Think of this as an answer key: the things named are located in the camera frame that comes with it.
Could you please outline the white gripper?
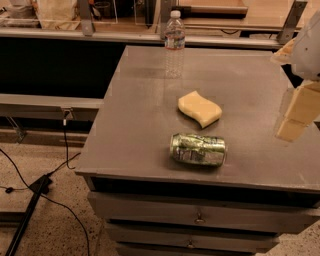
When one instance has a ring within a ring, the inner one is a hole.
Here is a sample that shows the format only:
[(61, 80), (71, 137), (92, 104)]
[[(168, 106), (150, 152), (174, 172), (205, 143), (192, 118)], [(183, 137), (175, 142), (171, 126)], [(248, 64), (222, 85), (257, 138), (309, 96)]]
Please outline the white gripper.
[(285, 141), (298, 139), (320, 115), (320, 10), (270, 58), (273, 63), (291, 63), (292, 72), (305, 81), (292, 91), (276, 136)]

